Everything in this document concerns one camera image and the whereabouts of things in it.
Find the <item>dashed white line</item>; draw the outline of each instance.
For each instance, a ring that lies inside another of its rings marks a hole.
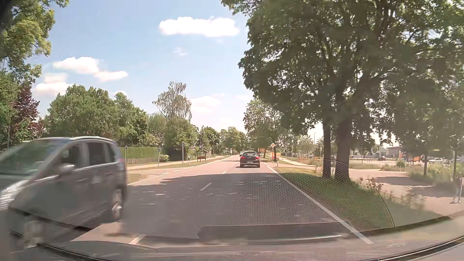
[[[206,186],[204,186],[200,191],[204,191],[209,185],[211,185],[212,182],[208,183]]]
[[[129,242],[130,245],[136,245],[138,242],[140,242],[140,240],[142,240],[143,238],[145,237],[144,234],[140,234],[138,235],[136,238],[134,238],[133,240],[131,240],[131,242]]]
[[[348,223],[344,222],[341,218],[337,217],[332,211],[328,210],[326,207],[322,206],[319,202],[317,202],[314,198],[310,197],[308,194],[306,194],[304,191],[302,191],[301,189],[299,189],[297,186],[295,186],[293,183],[291,183],[290,181],[288,181],[286,178],[284,178],[282,175],[280,175],[277,171],[273,170],[271,167],[267,166],[270,170],[272,170],[272,172],[276,173],[277,175],[279,175],[279,177],[281,177],[283,180],[285,180],[290,186],[292,186],[293,188],[295,188],[296,190],[298,190],[301,194],[303,194],[305,197],[307,197],[309,200],[311,200],[314,204],[316,204],[318,207],[320,207],[322,210],[325,211],[325,213],[327,213],[329,216],[331,216],[332,218],[334,218],[335,220],[337,220],[340,224],[342,224],[344,227],[346,227],[349,231],[351,231],[353,234],[355,234],[356,236],[358,236],[361,240],[363,240],[366,244],[370,245],[370,244],[374,244],[374,242],[372,242],[372,240],[368,239],[365,235],[359,233],[358,230],[356,230],[355,228],[353,228],[352,226],[348,225]]]

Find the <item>lamp post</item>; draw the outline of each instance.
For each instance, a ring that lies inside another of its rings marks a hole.
[[[15,105],[14,102],[8,102],[9,110],[8,110],[8,138],[6,140],[6,149],[8,150],[10,148],[10,123],[11,123],[11,110],[13,109],[13,106]]]

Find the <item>white cloud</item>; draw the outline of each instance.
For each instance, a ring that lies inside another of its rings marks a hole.
[[[118,71],[118,72],[97,72],[94,74],[95,77],[100,79],[101,82],[107,82],[107,81],[114,81],[114,80],[119,80],[121,78],[127,77],[128,74],[127,72],[124,71]]]
[[[174,48],[173,53],[177,54],[178,56],[186,56],[188,54],[184,49],[182,49],[180,47]]]
[[[234,36],[238,34],[235,21],[230,18],[211,17],[193,19],[192,17],[178,17],[176,20],[161,21],[161,31],[166,35],[173,34],[202,34],[206,37]]]
[[[101,82],[119,80],[121,78],[127,77],[128,73],[124,71],[109,72],[101,71],[98,68],[100,60],[92,57],[70,57],[66,58],[63,61],[54,62],[53,67],[61,70],[70,70],[75,71],[80,74],[93,74]]]
[[[197,113],[209,113],[214,107],[221,104],[221,101],[211,96],[194,98],[190,99],[190,101],[192,102],[191,111]]]
[[[241,101],[246,101],[246,102],[249,102],[251,99],[253,99],[253,97],[250,97],[248,95],[237,95],[235,96],[235,98],[241,100]]]
[[[118,92],[120,92],[120,93],[124,94],[125,96],[127,96],[127,92],[125,92],[125,91],[115,91],[113,93],[113,96],[116,95]]]
[[[53,95],[58,93],[65,93],[68,86],[72,85],[66,83],[67,75],[65,73],[48,73],[44,76],[44,82],[39,83],[33,89],[37,95]]]
[[[75,57],[66,58],[60,62],[54,62],[53,67],[62,70],[76,71],[81,74],[94,74],[99,72],[98,59],[92,57]]]

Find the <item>person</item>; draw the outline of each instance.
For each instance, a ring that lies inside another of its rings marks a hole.
[[[456,177],[456,195],[454,195],[453,197],[453,203],[456,197],[458,197],[458,203],[461,203],[462,190],[463,190],[463,178],[462,178],[462,173],[460,172],[458,176]]]

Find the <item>lane marking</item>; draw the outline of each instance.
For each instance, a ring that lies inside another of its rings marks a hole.
[[[204,186],[200,191],[204,191],[209,185],[211,185],[212,182],[208,183],[206,186]]]
[[[136,182],[132,182],[132,183],[129,183],[128,185],[133,185],[133,184],[136,184],[136,183],[139,183],[139,182],[142,182],[142,181],[146,181],[146,180],[150,180],[152,178],[156,178],[156,177],[159,177],[161,175],[157,175],[157,176],[154,176],[154,177],[149,177],[149,178],[146,178],[146,179],[142,179],[142,180],[139,180],[139,181],[136,181]]]
[[[370,244],[374,244],[374,242],[372,242],[372,240],[368,239],[365,235],[359,233],[358,230],[356,230],[355,228],[353,228],[352,226],[348,225],[348,223],[344,222],[341,218],[337,217],[332,211],[328,210],[326,207],[322,206],[319,202],[317,202],[314,198],[310,197],[308,194],[306,194],[304,191],[302,191],[301,189],[299,189],[297,186],[295,186],[293,183],[291,183],[290,181],[288,181],[286,178],[284,178],[282,175],[280,175],[280,173],[278,173],[277,171],[273,170],[271,167],[267,166],[270,170],[272,170],[274,173],[276,173],[277,175],[279,175],[279,177],[281,177],[283,180],[285,180],[290,186],[292,186],[294,189],[298,190],[301,194],[303,194],[305,197],[307,197],[309,200],[311,200],[314,204],[316,204],[318,207],[320,207],[322,210],[325,211],[325,213],[329,214],[329,216],[331,216],[332,218],[334,218],[335,220],[337,220],[340,224],[342,224],[344,227],[346,227],[349,231],[351,231],[351,233],[355,234],[356,236],[358,236],[361,240],[363,240],[366,244],[370,245]]]
[[[138,235],[136,238],[134,238],[131,242],[129,242],[130,245],[136,245],[140,240],[142,240],[145,237],[144,234]]]

